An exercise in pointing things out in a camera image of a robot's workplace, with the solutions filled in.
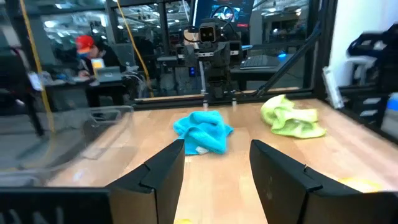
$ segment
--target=green towel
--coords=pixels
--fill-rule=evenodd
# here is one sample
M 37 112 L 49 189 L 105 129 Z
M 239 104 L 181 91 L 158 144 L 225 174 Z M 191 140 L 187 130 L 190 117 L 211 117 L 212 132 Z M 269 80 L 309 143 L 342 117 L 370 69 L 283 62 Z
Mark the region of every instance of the green towel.
M 285 95 L 275 96 L 264 103 L 261 107 L 262 118 L 272 126 L 272 133 L 303 139 L 320 137 L 326 133 L 317 124 L 315 109 L 296 110 L 293 107 L 294 103 Z

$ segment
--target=keyboard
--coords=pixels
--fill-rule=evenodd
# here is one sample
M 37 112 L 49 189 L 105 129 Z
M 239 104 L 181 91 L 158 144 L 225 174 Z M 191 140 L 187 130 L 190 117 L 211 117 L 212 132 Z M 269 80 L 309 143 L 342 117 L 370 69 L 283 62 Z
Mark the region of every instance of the keyboard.
M 257 55 L 248 57 L 242 61 L 241 69 L 254 69 L 254 68 L 274 68 L 280 64 L 277 57 L 267 55 Z

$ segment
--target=laptop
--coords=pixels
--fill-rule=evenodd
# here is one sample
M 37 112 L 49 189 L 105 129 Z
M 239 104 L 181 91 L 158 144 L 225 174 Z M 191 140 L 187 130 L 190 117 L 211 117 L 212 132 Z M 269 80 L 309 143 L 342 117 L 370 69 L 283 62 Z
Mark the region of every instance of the laptop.
M 276 68 L 280 64 L 277 57 L 268 55 L 257 55 L 251 56 L 246 60 L 242 61 L 241 69 L 256 69 L 256 68 Z
M 99 82 L 117 82 L 122 80 L 122 74 L 118 66 L 97 68 Z

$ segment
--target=white wall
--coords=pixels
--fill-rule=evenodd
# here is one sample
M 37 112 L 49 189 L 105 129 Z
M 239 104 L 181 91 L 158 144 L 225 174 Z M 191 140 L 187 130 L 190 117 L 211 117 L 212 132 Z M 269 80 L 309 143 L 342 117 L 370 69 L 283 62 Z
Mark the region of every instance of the white wall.
M 364 31 L 384 31 L 398 22 L 398 0 L 339 0 L 329 65 L 339 85 L 351 82 L 351 65 L 346 63 L 350 43 Z

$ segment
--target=yellow cable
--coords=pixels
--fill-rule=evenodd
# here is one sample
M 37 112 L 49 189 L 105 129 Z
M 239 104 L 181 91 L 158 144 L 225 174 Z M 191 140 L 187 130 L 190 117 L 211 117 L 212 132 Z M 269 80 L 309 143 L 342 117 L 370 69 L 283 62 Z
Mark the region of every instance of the yellow cable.
M 127 32 L 129 33 L 129 37 L 130 37 L 130 41 L 132 43 L 132 46 L 134 47 L 134 50 L 137 52 L 139 61 L 141 62 L 142 67 L 144 68 L 145 76 L 147 78 L 147 83 L 148 83 L 149 90 L 150 90 L 150 97 L 154 97 L 154 92 L 152 91 L 152 87 L 150 86 L 150 78 L 149 78 L 148 69 L 145 66 L 145 63 L 144 63 L 144 61 L 143 61 L 143 59 L 141 57 L 141 54 L 139 53 L 139 51 L 138 51 L 138 49 L 136 47 L 136 43 L 135 43 L 134 39 L 132 38 L 132 34 L 131 34 L 131 31 L 130 31 L 129 24 L 127 24 L 126 18 L 124 17 L 124 13 L 122 11 L 122 8 L 120 7 L 119 0 L 117 0 L 116 3 L 118 4 L 118 8 L 119 8 L 120 14 L 122 15 L 122 18 L 123 18 L 123 21 L 124 21 L 124 25 L 126 26 Z
M 19 4 L 21 5 L 22 15 L 24 16 L 25 25 L 26 25 L 28 36 L 29 36 L 30 45 L 32 46 L 32 52 L 33 52 L 34 60 L 35 60 L 36 67 L 37 67 L 37 73 L 40 74 L 40 73 L 43 72 L 43 70 L 42 70 L 42 66 L 40 64 L 39 55 L 37 53 L 37 48 L 36 48 L 36 45 L 35 45 L 32 28 L 30 26 L 29 18 L 28 18 L 27 13 L 26 13 L 24 0 L 19 0 Z M 45 112 L 47 114 L 47 119 L 48 119 L 48 122 L 49 122 L 49 129 L 51 130 L 51 137 L 50 137 L 50 141 L 49 141 L 49 149 L 47 150 L 47 152 L 45 153 L 45 155 L 42 158 L 42 159 L 46 159 L 51 154 L 51 152 L 53 151 L 53 142 L 52 142 L 52 140 L 53 140 L 53 137 L 55 136 L 55 127 L 54 127 L 53 114 L 52 114 L 51 109 L 50 109 L 49 99 L 47 98 L 47 92 L 45 91 L 45 86 L 44 86 L 43 81 L 41 79 L 40 79 L 40 82 L 41 82 L 41 85 L 43 87 L 43 90 L 42 90 L 41 94 L 42 94 L 42 100 L 43 100 L 43 104 L 44 104 L 44 109 L 45 109 Z

